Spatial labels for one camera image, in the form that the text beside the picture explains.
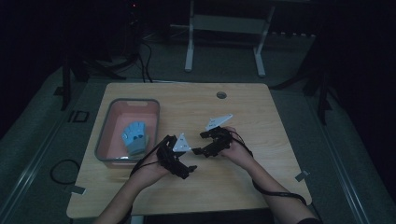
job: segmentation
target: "wooden table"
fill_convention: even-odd
[[[219,91],[227,97],[218,98]],[[111,83],[106,88],[76,182],[86,193],[71,196],[67,208],[70,217],[99,216],[129,176],[129,169],[109,169],[94,156],[106,112],[117,98],[159,101],[157,142],[167,134],[178,137],[184,133],[191,147],[211,143],[211,139],[202,139],[199,135],[210,118],[233,114],[222,126],[235,127],[255,159],[287,189],[311,203],[305,182],[295,179],[301,170],[271,93],[264,84]],[[180,161],[198,168],[187,179],[168,175],[143,190],[134,202],[134,215],[267,207],[248,174],[227,159],[205,158],[188,152]]]

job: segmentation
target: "hand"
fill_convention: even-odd
[[[155,150],[144,160],[140,168],[131,176],[130,180],[134,181],[139,189],[142,190],[153,185],[169,173],[168,170],[158,163],[157,150]]]
[[[233,138],[239,138],[239,136],[236,134],[235,128],[225,127],[225,129],[232,133]],[[241,144],[234,140],[231,142],[230,148],[223,149],[219,154],[228,158],[230,161],[245,170],[257,163],[248,153],[248,151]]]

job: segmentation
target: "gray carpet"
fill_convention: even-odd
[[[192,72],[184,72],[187,47],[185,42],[148,42],[152,48],[149,72],[154,80],[187,82],[248,82],[275,85],[296,74],[312,38],[270,35],[265,42],[262,57],[267,77],[257,77],[252,49],[238,46],[195,46]],[[149,57],[149,49],[142,46],[142,56]],[[127,81],[141,81],[140,64],[119,71]],[[91,129],[100,105],[107,77],[94,74],[85,83],[73,82],[73,101],[68,111],[60,111],[62,99],[53,96],[61,85],[58,71],[48,78],[20,119],[0,142],[0,199],[5,202],[35,153],[48,142],[47,153],[26,194],[15,202],[9,223],[68,223],[66,207],[70,194],[67,187],[50,179],[50,169],[64,159],[81,162]],[[353,128],[347,114],[329,97],[332,110],[326,114],[328,125],[322,126],[315,115],[318,97],[305,97],[301,92],[304,82],[282,91],[272,91],[276,108],[285,126],[293,150],[306,178],[313,204],[324,223],[396,223],[396,208],[386,193],[373,165]],[[68,122],[71,111],[89,112],[85,123]],[[58,132],[49,141],[54,126]],[[358,219],[348,200],[347,189],[335,155],[343,163],[344,171],[361,200],[369,222]],[[64,181],[77,177],[72,163],[56,169],[56,177]],[[91,223],[91,218],[74,223]]]

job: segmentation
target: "small white object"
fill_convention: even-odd
[[[184,133],[181,133],[180,137],[177,139],[177,141],[175,143],[173,151],[174,152],[182,152],[182,151],[189,151],[189,150],[191,150],[191,147],[187,143]]]
[[[216,127],[219,127],[220,124],[224,123],[225,121],[229,120],[229,119],[232,118],[232,117],[233,117],[233,115],[232,115],[232,114],[229,114],[229,115],[226,115],[226,116],[223,116],[223,117],[218,117],[218,118],[215,118],[215,119],[210,119],[209,123],[206,125],[205,128],[206,128],[207,131],[209,131],[209,130],[211,130],[211,129],[214,129],[214,128],[216,128]]]

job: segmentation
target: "cable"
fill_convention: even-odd
[[[139,170],[140,168],[142,168],[142,167],[145,167],[145,166],[148,166],[148,165],[151,165],[151,164],[157,163],[157,162],[160,162],[160,161],[153,161],[153,162],[150,162],[150,163],[147,163],[147,164],[141,165],[141,166],[139,166],[139,167],[138,167],[138,168],[135,170],[135,172],[136,172],[137,170]]]
[[[63,181],[57,180],[57,179],[55,178],[54,174],[53,174],[54,171],[55,171],[55,169],[56,169],[60,164],[62,164],[62,163],[64,163],[64,162],[67,162],[67,161],[71,161],[72,163],[74,163],[74,164],[77,166],[77,169],[78,169],[78,171],[79,171],[79,164],[78,164],[78,162],[76,162],[76,161],[73,161],[73,160],[70,160],[70,159],[58,161],[58,163],[56,163],[54,166],[52,166],[52,168],[51,168],[50,171],[49,171],[49,176],[50,176],[50,178],[51,178],[51,180],[52,180],[53,182],[58,183],[58,184],[61,184],[61,185],[71,185],[71,184],[75,184],[75,183],[76,183],[76,180],[75,180],[75,181],[70,181],[70,182],[63,182]]]
[[[244,140],[242,139],[242,137],[236,133],[236,132],[232,132],[230,131],[230,133],[235,133],[240,140],[236,139],[233,137],[233,140],[235,142],[237,142],[239,145],[241,145],[244,149],[247,150],[247,152],[253,157],[253,153],[248,149],[248,147],[245,145]],[[269,195],[269,196],[278,196],[278,197],[288,197],[288,198],[295,198],[300,200],[303,204],[306,205],[306,200],[304,199],[303,196],[299,195],[299,194],[295,194],[295,193],[289,193],[289,192],[271,192],[271,191],[267,191],[265,189],[260,188],[260,186],[254,182],[254,180],[251,180],[253,183],[253,187],[260,192],[261,194],[265,194],[265,195]]]
[[[139,54],[139,61],[140,61],[140,64],[142,64],[142,79],[143,79],[143,82],[146,82],[146,79],[145,79],[145,70],[146,70],[146,67],[145,67],[145,65],[143,64],[143,60],[142,60],[142,56]]]
[[[149,82],[152,83],[152,79],[151,79],[151,77],[150,77],[150,75],[149,75],[149,61],[150,61],[150,59],[151,59],[152,50],[151,50],[151,47],[150,47],[148,44],[146,44],[145,42],[142,42],[142,45],[146,46],[146,47],[148,48],[148,50],[149,50],[149,53],[148,53],[148,60],[147,60],[147,62],[146,62],[145,74],[146,74],[146,76],[148,77]]]

